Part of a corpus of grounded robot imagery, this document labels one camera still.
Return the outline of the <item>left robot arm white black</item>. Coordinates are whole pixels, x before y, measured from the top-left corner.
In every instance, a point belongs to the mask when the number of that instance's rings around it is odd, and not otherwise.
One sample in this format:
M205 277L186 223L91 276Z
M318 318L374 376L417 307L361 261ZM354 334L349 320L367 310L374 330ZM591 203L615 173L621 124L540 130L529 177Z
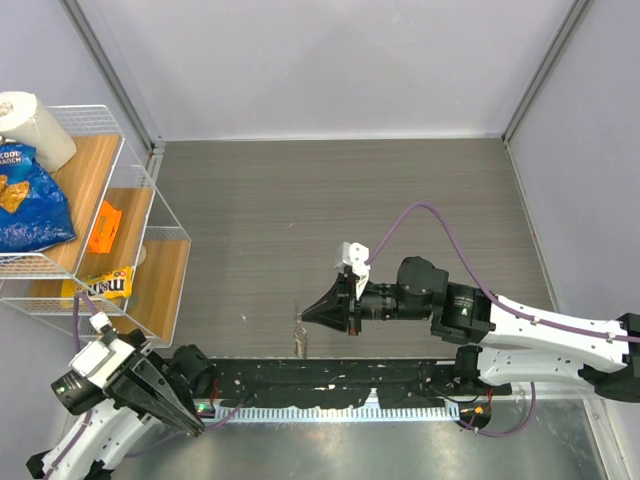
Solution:
M27 469L35 479L108 479L156 425L198 436L205 426L194 400L212 391L215 378L195 345L164 359L140 330L105 327L51 385L75 424L57 446L32 455Z

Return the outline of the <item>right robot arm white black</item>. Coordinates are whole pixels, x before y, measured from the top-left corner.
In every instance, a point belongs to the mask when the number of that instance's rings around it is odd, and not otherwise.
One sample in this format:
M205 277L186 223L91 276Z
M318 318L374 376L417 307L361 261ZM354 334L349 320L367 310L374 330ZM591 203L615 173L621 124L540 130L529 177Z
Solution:
M454 283L419 256L401 262L392 284L370 281L360 265L341 265L301 319L351 336L366 320L427 321L432 335L457 345L452 380L466 394L485 385L566 382L608 400L639 400L638 315L583 319L530 307Z

